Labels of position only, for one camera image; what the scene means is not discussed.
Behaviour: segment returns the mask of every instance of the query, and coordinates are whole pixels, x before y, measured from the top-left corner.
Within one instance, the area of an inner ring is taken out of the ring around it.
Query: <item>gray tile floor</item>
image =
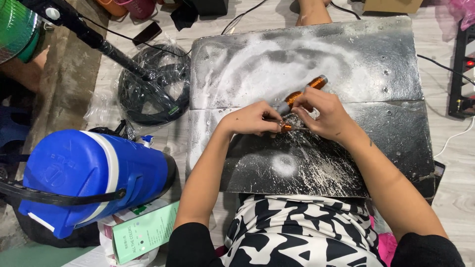
[[[165,38],[165,33],[175,39],[186,51],[196,38],[218,35],[236,15],[245,12],[261,0],[230,0],[228,15],[215,20],[198,20],[190,29],[178,32],[166,10],[158,10],[152,18],[159,22],[163,29],[158,39]],[[335,0],[337,5],[353,9],[361,14],[362,3],[348,4],[350,1]],[[291,0],[268,0],[261,7],[239,19],[235,33],[263,29],[276,29],[295,25],[297,14],[289,6]],[[457,18],[451,15],[447,7],[448,0],[424,1],[423,7],[416,14],[409,16],[413,20],[416,51],[419,54],[433,58],[446,66],[451,66],[454,56],[454,38],[456,36]],[[348,21],[355,19],[353,15],[329,7],[328,11],[333,21]],[[149,22],[132,22],[129,17],[121,22],[111,21],[109,29],[133,37]],[[132,51],[133,44],[113,34],[107,39],[122,51]],[[443,147],[446,139],[464,131],[470,121],[459,121],[447,115],[448,91],[451,73],[423,59],[418,60],[422,87],[427,105],[429,127],[431,132],[434,154]],[[117,78],[117,71],[111,60],[103,57],[96,82],[95,92],[102,94],[111,92],[111,84]],[[118,124],[117,109],[111,107],[108,122],[114,127]],[[184,184],[185,158],[187,148],[188,116],[159,129],[155,135],[154,148],[170,153],[180,169],[181,184],[172,188],[165,197],[177,199]],[[450,239],[459,249],[465,264],[470,267],[475,262],[475,130],[465,135],[453,138],[445,152],[436,160],[447,165],[434,199],[433,208],[440,217]],[[236,196],[220,193],[218,202],[211,218],[211,238],[216,246],[223,243],[223,233],[229,220],[234,215]]]

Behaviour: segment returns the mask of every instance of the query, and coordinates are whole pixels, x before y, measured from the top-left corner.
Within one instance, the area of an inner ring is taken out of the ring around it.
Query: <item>green box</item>
[[[112,227],[117,263],[124,264],[170,240],[179,201]]]

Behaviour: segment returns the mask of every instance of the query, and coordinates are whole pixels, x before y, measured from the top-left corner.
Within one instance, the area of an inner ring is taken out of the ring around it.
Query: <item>pink bucket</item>
[[[130,14],[138,19],[146,19],[153,14],[155,2],[153,0],[114,0],[124,6]]]

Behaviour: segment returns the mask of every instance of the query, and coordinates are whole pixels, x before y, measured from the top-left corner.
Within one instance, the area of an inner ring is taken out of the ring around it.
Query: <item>black pole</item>
[[[130,57],[106,41],[102,35],[91,29],[80,14],[64,0],[17,0],[28,9],[37,13],[57,26],[65,26],[77,37],[93,49],[99,50],[106,57],[115,61],[124,69],[141,78],[145,82],[155,79],[155,75],[141,67]]]

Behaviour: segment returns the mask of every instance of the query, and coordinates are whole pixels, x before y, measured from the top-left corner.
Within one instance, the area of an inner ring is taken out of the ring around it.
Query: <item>black cable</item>
[[[153,46],[153,45],[149,45],[149,44],[147,44],[147,43],[145,43],[145,42],[141,42],[141,41],[139,41],[139,40],[137,40],[137,39],[130,38],[130,37],[127,37],[127,36],[122,35],[122,34],[120,34],[120,33],[117,33],[117,32],[115,32],[115,31],[109,30],[108,28],[106,28],[106,27],[104,27],[104,26],[102,26],[102,25],[100,25],[100,24],[94,22],[92,19],[89,19],[89,18],[87,18],[87,17],[85,17],[85,16],[83,16],[83,15],[81,15],[81,17],[84,18],[84,19],[86,19],[86,20],[88,20],[88,21],[90,21],[90,22],[93,23],[94,25],[96,25],[96,26],[98,26],[98,27],[100,27],[100,28],[103,28],[103,29],[105,29],[106,31],[111,32],[111,33],[113,33],[113,34],[115,34],[115,35],[118,35],[118,36],[120,36],[120,37],[122,37],[122,38],[128,39],[128,40],[130,40],[130,41],[140,42],[141,44],[144,44],[144,45],[146,45],[146,46],[148,46],[148,47],[155,48],[155,49],[158,49],[158,50],[161,50],[161,51],[164,51],[164,52],[168,52],[168,53],[170,53],[170,54],[172,54],[172,55],[175,55],[175,56],[178,56],[178,57],[184,57],[184,56],[188,55],[188,54],[191,52],[191,49],[190,49],[190,50],[188,51],[188,53],[186,53],[186,54],[184,54],[184,55],[178,55],[178,54],[175,54],[175,53],[173,53],[173,52],[171,52],[171,51],[168,51],[168,50],[165,50],[165,49],[162,49],[162,48],[158,48],[158,47],[155,47],[155,46]]]
[[[226,32],[226,30],[228,29],[228,27],[229,27],[235,20],[237,20],[238,18],[240,18],[240,17],[242,17],[242,16],[248,14],[249,12],[253,11],[254,9],[260,7],[262,4],[264,4],[265,1],[267,1],[267,0],[263,0],[262,2],[260,2],[259,4],[257,4],[255,7],[251,8],[251,9],[249,9],[248,11],[246,11],[246,12],[244,12],[244,13],[238,15],[237,17],[235,17],[235,18],[224,28],[223,32],[221,32],[221,35],[223,35],[223,34]]]
[[[344,9],[342,7],[339,7],[337,5],[335,5],[335,3],[333,3],[333,1],[330,1],[330,4],[335,7],[336,9],[339,9],[341,11],[345,11],[345,12],[348,12],[348,13],[351,13],[353,15],[355,15],[355,17],[358,19],[358,20],[361,20],[360,16],[358,16],[358,14],[356,14],[355,12],[351,11],[351,10],[348,10],[348,9]]]
[[[339,7],[339,6],[335,5],[335,4],[333,3],[333,1],[330,1],[330,4],[331,4],[332,6],[334,6],[334,7],[336,7],[336,8],[339,9],[339,10],[342,10],[342,11],[345,11],[345,12],[348,12],[348,13],[351,13],[351,14],[355,15],[355,17],[356,17],[358,20],[361,19],[360,16],[358,16],[358,14],[356,14],[355,12],[353,12],[353,11],[351,11],[351,10],[348,10],[348,9],[344,9],[344,8],[342,8],[342,7]],[[469,77],[463,75],[462,73],[456,72],[456,71],[454,71],[453,69],[451,69],[451,68],[449,68],[449,67],[446,67],[446,66],[444,66],[444,65],[442,65],[442,64],[440,64],[440,63],[438,63],[437,61],[435,61],[435,60],[433,60],[433,59],[431,59],[431,58],[428,58],[428,57],[425,57],[425,56],[419,55],[419,54],[417,54],[417,56],[420,57],[420,58],[426,59],[426,60],[428,60],[428,61],[430,61],[430,62],[436,64],[437,66],[442,67],[442,68],[444,68],[444,69],[446,69],[446,70],[448,70],[448,71],[451,71],[451,72],[453,72],[453,73],[455,73],[455,74],[457,74],[457,75],[459,75],[459,76],[462,76],[462,77],[465,78],[467,81],[469,81],[471,84],[475,85],[475,82],[472,81],[472,79],[470,79]]]
[[[428,61],[430,61],[430,62],[436,64],[436,65],[439,66],[439,67],[442,67],[442,68],[444,68],[444,69],[446,69],[446,70],[448,70],[448,71],[451,71],[451,72],[453,72],[453,73],[455,73],[455,74],[457,74],[457,75],[459,75],[459,76],[462,76],[463,78],[467,79],[467,81],[469,81],[471,84],[475,85],[475,82],[472,81],[472,79],[470,79],[469,77],[467,77],[467,76],[461,74],[460,72],[456,72],[456,71],[454,71],[453,69],[451,69],[451,68],[449,68],[449,67],[446,67],[446,66],[444,66],[444,65],[442,65],[442,64],[440,64],[440,63],[438,63],[437,61],[435,61],[435,60],[433,60],[433,59],[431,59],[431,58],[428,58],[428,57],[425,57],[425,56],[422,56],[422,55],[419,55],[419,54],[417,54],[417,56],[418,56],[418,57],[421,57],[421,58],[423,58],[423,59],[427,59]]]

